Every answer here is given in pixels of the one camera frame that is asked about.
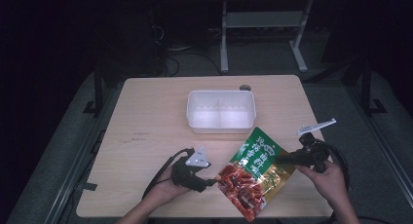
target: black cable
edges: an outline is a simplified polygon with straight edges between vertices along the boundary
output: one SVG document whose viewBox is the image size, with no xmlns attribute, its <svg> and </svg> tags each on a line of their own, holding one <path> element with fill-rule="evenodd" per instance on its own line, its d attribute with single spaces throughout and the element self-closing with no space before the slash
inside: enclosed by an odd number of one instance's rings
<svg viewBox="0 0 413 224">
<path fill-rule="evenodd" d="M 166 178 L 166 179 L 164 179 L 164 180 L 161 180 L 161 181 L 156 182 L 155 185 L 160 184 L 160 183 L 165 182 L 165 181 L 168 181 L 168 180 L 171 180 L 171 179 L 172 179 L 172 178 Z"/>
<path fill-rule="evenodd" d="M 343 172 L 343 176 L 344 176 L 344 183 L 346 186 L 346 190 L 349 191 L 350 188 L 350 176 L 349 176 L 349 165 L 347 163 L 346 157 L 344 156 L 344 154 L 336 147 L 333 147 L 330 144 L 327 144 L 319 139 L 316 139 L 316 142 L 318 143 L 322 143 L 324 144 L 327 149 L 330 151 L 330 155 L 333 156 L 336 161 L 337 164 L 339 165 L 340 169 Z M 385 224 L 391 224 L 390 222 L 381 220 L 379 218 L 375 218 L 375 217 L 368 217 L 368 216 L 358 216 L 358 219 L 366 219 L 366 220 L 372 220 L 372 221 L 377 221 L 380 223 L 385 223 Z M 327 224 L 332 224 L 334 223 L 334 221 L 337 220 L 337 217 L 335 215 L 335 212 L 333 211 L 330 215 L 330 217 L 327 219 L 326 223 Z"/>
<path fill-rule="evenodd" d="M 172 74 L 169 74 L 168 66 L 165 64 L 165 69 L 166 69 L 166 70 L 165 70 L 165 76 L 173 77 L 173 76 L 175 76 L 176 73 L 178 73 L 178 71 L 179 71 L 179 68 L 180 68 L 179 62 L 178 62 L 175 58 L 172 58 L 172 57 L 170 57 L 170 56 L 167 56 L 166 58 L 167 58 L 167 59 L 170 59 L 170 60 L 172 60 L 172 61 L 174 61 L 174 62 L 176 63 L 176 70 L 175 70 L 175 72 L 173 72 Z"/>
<path fill-rule="evenodd" d="M 186 152 L 188 155 L 190 154 L 190 152 L 192 152 L 194 149 L 182 149 L 179 152 L 177 152 L 175 155 L 173 155 L 172 157 L 170 157 L 167 162 L 161 167 L 161 169 L 159 169 L 159 171 L 155 174 L 155 176 L 152 178 L 151 182 L 149 183 L 148 187 L 146 187 L 145 191 L 143 192 L 142 195 L 142 200 L 146 197 L 146 195 L 148 195 L 148 193 L 151 191 L 151 189 L 157 184 L 157 180 L 158 178 L 161 176 L 161 174 L 169 167 L 169 165 L 173 162 L 173 160 L 175 160 L 175 158 L 183 153 Z"/>
<path fill-rule="evenodd" d="M 208 59 L 212 63 L 212 65 L 215 67 L 215 69 L 216 69 L 216 71 L 218 72 L 219 75 L 222 75 L 219 67 L 215 64 L 215 62 L 209 56 L 199 54 L 199 53 L 177 54 L 177 55 L 171 55 L 171 56 L 202 56 L 202 57 Z"/>
</svg>

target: dark background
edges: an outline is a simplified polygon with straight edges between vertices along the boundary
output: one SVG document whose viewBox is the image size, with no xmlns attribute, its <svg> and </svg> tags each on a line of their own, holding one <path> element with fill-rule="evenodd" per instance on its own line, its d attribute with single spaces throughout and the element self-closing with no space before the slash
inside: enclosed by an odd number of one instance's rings
<svg viewBox="0 0 413 224">
<path fill-rule="evenodd" d="M 202 45 L 200 35 L 219 28 L 219 5 L 168 2 L 154 14 L 125 2 L 0 0 L 0 222 L 6 222 L 73 95 L 98 65 L 108 84 L 157 76 L 163 48 L 152 43 L 149 25 L 161 24 L 167 36 Z M 128 23 L 131 16 L 139 23 Z M 410 16 L 410 0 L 316 0 L 308 28 L 331 31 L 325 61 L 368 57 L 413 113 Z M 119 62 L 107 64 L 105 56 Z"/>
</svg>

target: person's left hand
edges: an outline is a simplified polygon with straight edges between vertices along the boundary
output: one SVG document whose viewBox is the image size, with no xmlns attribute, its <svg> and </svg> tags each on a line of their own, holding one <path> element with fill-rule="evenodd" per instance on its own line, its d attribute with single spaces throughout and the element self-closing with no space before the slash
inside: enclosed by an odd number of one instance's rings
<svg viewBox="0 0 413 224">
<path fill-rule="evenodd" d="M 161 206 L 169 203 L 175 197 L 191 191 L 189 188 L 173 184 L 170 179 L 172 167 L 168 167 L 159 177 L 158 184 L 156 184 L 145 200 L 150 200 L 155 206 Z"/>
</svg>

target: green label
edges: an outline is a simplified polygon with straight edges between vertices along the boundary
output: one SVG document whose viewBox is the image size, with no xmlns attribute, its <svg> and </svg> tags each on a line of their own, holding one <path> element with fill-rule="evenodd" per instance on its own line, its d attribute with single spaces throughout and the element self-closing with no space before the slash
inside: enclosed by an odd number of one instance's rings
<svg viewBox="0 0 413 224">
<path fill-rule="evenodd" d="M 257 179 L 275 163 L 275 159 L 281 151 L 282 148 L 264 131 L 255 128 L 230 162 L 239 162 Z"/>
</svg>

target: white tag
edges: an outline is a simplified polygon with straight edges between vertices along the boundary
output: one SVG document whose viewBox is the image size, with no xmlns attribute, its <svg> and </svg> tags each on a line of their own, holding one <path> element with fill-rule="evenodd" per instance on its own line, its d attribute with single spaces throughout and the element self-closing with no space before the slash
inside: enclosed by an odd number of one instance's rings
<svg viewBox="0 0 413 224">
<path fill-rule="evenodd" d="M 199 148 L 195 153 L 185 162 L 186 166 L 207 168 L 207 155 L 204 152 L 204 147 Z"/>
<path fill-rule="evenodd" d="M 303 133 L 307 133 L 310 131 L 315 131 L 315 130 L 319 130 L 322 129 L 324 127 L 330 126 L 332 124 L 337 123 L 337 121 L 335 119 L 331 119 L 331 121 L 328 122 L 324 122 L 324 123 L 320 123 L 320 124 L 316 124 L 316 125 L 310 125 L 310 126 L 303 126 L 298 132 L 297 134 L 303 134 Z"/>
</svg>

